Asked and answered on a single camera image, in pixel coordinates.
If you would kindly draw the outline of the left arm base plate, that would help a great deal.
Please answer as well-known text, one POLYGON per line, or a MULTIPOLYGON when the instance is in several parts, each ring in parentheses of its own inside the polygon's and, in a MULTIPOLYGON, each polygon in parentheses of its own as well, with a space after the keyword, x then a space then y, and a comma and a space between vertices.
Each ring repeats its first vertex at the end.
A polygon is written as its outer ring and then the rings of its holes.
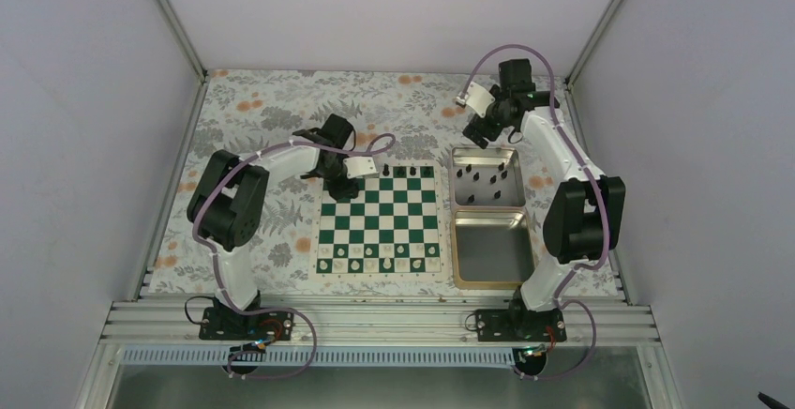
POLYGON ((286 311, 241 315, 220 305, 204 310, 198 337, 203 341, 289 341, 293 325, 294 315, 286 311))

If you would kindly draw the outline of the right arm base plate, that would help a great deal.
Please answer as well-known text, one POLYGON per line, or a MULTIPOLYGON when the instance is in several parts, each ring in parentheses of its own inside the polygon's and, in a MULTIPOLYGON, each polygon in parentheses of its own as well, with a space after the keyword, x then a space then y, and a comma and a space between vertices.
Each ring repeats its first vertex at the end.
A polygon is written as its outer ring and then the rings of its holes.
POLYGON ((473 313, 480 342, 566 341, 563 314, 551 311, 481 309, 473 313))

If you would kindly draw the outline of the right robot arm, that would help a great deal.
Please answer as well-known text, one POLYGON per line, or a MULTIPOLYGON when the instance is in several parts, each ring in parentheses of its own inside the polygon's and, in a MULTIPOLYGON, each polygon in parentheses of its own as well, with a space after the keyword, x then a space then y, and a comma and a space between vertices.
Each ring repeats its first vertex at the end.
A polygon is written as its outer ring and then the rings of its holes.
POLYGON ((457 95, 457 105, 472 112, 464 137, 486 148, 511 129, 535 145, 557 184, 542 225, 551 257, 521 284, 523 306, 507 317, 510 333, 529 341, 544 327, 541 311, 563 308, 561 295, 575 275, 607 262, 618 241, 626 187, 588 157, 566 125, 554 91, 536 89, 529 60, 502 62, 499 80, 485 88, 469 79, 457 95))

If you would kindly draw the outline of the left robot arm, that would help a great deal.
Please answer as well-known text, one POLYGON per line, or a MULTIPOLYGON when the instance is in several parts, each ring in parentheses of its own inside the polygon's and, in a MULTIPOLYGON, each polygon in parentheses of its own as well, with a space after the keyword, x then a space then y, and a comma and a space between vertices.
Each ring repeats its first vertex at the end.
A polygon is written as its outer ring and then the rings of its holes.
POLYGON ((248 243, 259 230, 268 187, 293 177, 320 178, 336 201, 358 196, 358 175, 344 151, 353 125, 332 114, 319 128, 300 129, 285 143, 247 159, 221 149, 208 161, 187 208, 194 239, 210 249, 216 300, 228 308, 223 325, 239 339, 260 328, 260 295, 248 243))

